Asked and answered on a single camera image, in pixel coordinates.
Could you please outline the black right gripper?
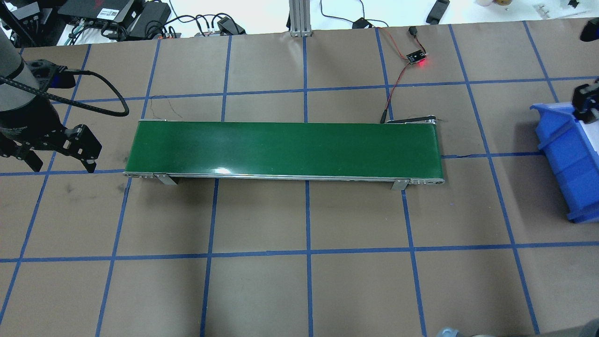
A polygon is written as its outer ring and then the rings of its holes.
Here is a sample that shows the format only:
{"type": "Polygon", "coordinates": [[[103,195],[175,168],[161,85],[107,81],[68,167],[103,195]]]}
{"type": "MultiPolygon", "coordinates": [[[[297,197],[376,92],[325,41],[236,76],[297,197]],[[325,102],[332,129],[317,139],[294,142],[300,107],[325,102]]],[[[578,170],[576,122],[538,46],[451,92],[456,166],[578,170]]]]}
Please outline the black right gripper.
{"type": "Polygon", "coordinates": [[[592,124],[599,119],[599,80],[582,84],[573,90],[571,103],[573,115],[584,124],[592,124]]]}

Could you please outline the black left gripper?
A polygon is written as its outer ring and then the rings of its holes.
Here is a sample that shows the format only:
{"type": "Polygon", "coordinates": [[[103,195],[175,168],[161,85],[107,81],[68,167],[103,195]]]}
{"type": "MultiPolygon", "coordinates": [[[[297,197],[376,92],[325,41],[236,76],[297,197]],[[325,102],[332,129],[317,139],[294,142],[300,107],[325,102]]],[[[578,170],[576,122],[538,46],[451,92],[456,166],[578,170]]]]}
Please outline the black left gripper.
{"type": "MultiPolygon", "coordinates": [[[[66,66],[38,59],[21,63],[5,74],[8,79],[47,93],[74,88],[75,75],[66,66]]],[[[36,151],[56,151],[81,161],[90,174],[102,145],[86,125],[66,128],[49,98],[1,83],[1,156],[24,161],[39,172],[44,162],[36,151]]]]}

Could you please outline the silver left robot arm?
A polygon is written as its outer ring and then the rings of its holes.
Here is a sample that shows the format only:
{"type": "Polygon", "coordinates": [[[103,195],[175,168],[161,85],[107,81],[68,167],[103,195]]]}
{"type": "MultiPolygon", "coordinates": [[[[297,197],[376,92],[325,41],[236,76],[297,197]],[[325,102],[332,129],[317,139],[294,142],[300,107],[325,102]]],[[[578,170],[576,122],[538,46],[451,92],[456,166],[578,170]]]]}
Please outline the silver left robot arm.
{"type": "Polygon", "coordinates": [[[33,171],[40,171],[43,161],[37,152],[54,151],[72,156],[93,173],[102,145],[92,131],[86,125],[66,128],[49,98],[7,83],[12,80],[47,93],[50,88],[73,88],[73,73],[45,59],[26,62],[2,36],[0,74],[1,156],[15,157],[33,171]]]}

